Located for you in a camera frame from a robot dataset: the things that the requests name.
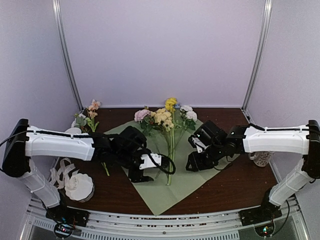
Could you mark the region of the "green wrapping paper sheet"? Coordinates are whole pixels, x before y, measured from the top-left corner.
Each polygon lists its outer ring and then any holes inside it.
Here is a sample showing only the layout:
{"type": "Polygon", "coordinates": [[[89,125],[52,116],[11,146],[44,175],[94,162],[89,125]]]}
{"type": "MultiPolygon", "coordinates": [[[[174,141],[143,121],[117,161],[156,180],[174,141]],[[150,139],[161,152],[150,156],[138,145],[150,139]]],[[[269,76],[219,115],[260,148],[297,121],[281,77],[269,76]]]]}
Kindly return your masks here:
{"type": "MultiPolygon", "coordinates": [[[[142,132],[142,129],[136,122],[129,121],[106,131],[105,134],[119,134],[128,126],[135,127],[142,132]]],[[[188,142],[189,136],[193,134],[194,131],[195,130],[186,130],[175,147],[173,161],[176,166],[176,172],[171,178],[170,185],[167,185],[167,175],[163,172],[158,173],[159,170],[157,168],[148,168],[144,170],[144,175],[152,177],[154,181],[131,183],[129,180],[129,183],[137,190],[143,201],[155,216],[164,213],[221,172],[214,168],[198,172],[186,170],[188,155],[195,151],[188,142]]],[[[161,133],[153,130],[152,136],[147,136],[146,138],[148,149],[153,153],[160,153],[167,156],[167,141],[161,133]]]]}

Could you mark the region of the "cream fake flower bunch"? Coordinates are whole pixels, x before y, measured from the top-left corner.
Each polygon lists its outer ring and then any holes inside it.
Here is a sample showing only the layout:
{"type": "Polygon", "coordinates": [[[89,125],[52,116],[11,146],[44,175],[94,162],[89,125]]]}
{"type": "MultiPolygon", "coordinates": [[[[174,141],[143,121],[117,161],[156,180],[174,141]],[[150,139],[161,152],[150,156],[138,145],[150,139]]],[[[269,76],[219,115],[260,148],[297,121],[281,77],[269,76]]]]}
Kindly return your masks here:
{"type": "MultiPolygon", "coordinates": [[[[166,142],[167,142],[167,155],[169,157],[170,154],[170,129],[168,129],[169,124],[171,123],[171,114],[166,110],[166,108],[159,108],[158,110],[154,111],[156,112],[155,114],[155,122],[158,124],[158,130],[159,132],[162,133],[164,136],[166,142]]],[[[167,186],[170,186],[172,183],[172,176],[173,172],[169,171],[171,159],[169,157],[169,165],[166,168],[166,171],[169,172],[170,174],[167,174],[167,186]]]]}

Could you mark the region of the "blue fake flower stem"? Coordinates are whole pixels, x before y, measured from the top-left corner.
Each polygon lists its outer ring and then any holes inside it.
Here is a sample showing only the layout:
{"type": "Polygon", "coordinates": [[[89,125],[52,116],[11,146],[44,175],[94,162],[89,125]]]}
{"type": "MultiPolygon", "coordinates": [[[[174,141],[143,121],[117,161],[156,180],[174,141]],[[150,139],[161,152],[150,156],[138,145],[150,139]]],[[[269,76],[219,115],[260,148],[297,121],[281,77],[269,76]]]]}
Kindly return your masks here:
{"type": "Polygon", "coordinates": [[[181,107],[181,104],[180,103],[176,103],[175,105],[174,105],[174,108],[175,109],[179,109],[181,107]]]}

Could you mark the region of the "yellow fake flower stem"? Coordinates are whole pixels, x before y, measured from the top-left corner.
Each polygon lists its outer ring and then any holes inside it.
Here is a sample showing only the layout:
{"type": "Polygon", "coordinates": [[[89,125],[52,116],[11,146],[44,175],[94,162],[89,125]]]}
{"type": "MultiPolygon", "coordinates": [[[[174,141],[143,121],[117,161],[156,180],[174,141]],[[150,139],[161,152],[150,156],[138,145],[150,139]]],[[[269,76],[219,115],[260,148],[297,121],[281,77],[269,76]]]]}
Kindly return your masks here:
{"type": "Polygon", "coordinates": [[[171,159],[170,165],[169,165],[169,171],[174,172],[176,170],[176,167],[174,165],[174,159],[175,159],[175,105],[178,103],[177,99],[175,97],[170,97],[165,101],[165,109],[170,113],[170,124],[168,126],[168,129],[170,129],[169,135],[170,135],[170,150],[169,150],[169,157],[171,159]]]}

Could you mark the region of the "pink fake flower stem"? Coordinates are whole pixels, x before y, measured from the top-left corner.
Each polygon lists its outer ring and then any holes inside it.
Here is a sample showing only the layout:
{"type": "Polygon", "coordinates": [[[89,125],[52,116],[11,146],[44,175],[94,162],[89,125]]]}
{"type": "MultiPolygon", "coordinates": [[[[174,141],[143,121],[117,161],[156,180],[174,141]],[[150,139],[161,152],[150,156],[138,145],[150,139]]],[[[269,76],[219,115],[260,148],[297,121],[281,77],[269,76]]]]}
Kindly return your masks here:
{"type": "Polygon", "coordinates": [[[148,106],[138,110],[134,114],[134,121],[139,123],[142,133],[148,137],[154,135],[154,131],[159,129],[155,119],[156,112],[151,111],[148,106]]]}

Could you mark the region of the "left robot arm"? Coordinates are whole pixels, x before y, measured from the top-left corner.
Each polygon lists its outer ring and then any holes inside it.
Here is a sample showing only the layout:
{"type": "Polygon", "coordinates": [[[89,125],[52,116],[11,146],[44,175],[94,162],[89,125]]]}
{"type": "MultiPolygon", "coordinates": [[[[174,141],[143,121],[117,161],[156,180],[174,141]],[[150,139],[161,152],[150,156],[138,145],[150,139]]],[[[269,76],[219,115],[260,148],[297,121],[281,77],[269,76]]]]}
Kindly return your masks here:
{"type": "Polygon", "coordinates": [[[78,159],[86,162],[115,162],[128,169],[133,183],[148,182],[145,169],[160,167],[162,157],[147,149],[147,139],[138,129],[128,126],[121,133],[69,133],[31,126],[27,119],[20,119],[11,135],[3,141],[5,146],[2,171],[20,179],[61,222],[72,218],[72,211],[62,203],[60,189],[68,198],[77,202],[89,200],[95,191],[93,179],[80,173],[73,163],[61,164],[52,170],[48,181],[35,166],[32,157],[50,156],[78,159]]]}

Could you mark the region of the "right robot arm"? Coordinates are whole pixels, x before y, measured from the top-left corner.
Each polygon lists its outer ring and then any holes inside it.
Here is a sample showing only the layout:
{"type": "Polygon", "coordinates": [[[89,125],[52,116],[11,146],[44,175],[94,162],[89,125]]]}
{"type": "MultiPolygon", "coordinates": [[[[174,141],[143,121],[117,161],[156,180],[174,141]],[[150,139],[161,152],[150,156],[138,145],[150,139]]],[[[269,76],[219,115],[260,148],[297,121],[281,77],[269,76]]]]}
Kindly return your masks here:
{"type": "Polygon", "coordinates": [[[296,153],[302,156],[285,179],[267,192],[266,202],[256,210],[268,220],[289,197],[320,177],[320,126],[316,120],[294,127],[260,127],[252,123],[225,132],[212,121],[203,123],[188,138],[195,149],[188,155],[186,170],[213,169],[225,157],[257,152],[296,153]]]}

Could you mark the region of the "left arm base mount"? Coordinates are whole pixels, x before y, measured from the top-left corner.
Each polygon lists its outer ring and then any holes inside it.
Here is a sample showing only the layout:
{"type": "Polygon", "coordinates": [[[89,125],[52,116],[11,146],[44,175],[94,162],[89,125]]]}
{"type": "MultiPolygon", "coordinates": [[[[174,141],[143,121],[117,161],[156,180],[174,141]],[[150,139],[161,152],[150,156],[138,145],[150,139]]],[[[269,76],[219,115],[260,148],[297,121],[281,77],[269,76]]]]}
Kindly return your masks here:
{"type": "Polygon", "coordinates": [[[58,239],[65,240],[77,230],[76,227],[87,226],[90,213],[68,207],[63,195],[60,195],[59,204],[55,207],[47,207],[43,201],[41,203],[46,210],[46,218],[55,222],[53,233],[58,239]]]}

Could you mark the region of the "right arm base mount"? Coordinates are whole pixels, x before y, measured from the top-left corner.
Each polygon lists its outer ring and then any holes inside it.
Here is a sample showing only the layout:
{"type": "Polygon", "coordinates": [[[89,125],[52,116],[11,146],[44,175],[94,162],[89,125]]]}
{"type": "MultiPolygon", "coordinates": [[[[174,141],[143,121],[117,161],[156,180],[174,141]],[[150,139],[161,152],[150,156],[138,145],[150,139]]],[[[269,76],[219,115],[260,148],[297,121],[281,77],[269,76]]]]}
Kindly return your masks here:
{"type": "Polygon", "coordinates": [[[263,238],[271,237],[275,233],[274,220],[282,216],[280,207],[269,202],[268,193],[263,197],[260,206],[241,210],[238,214],[243,227],[256,225],[255,232],[263,238]]]}

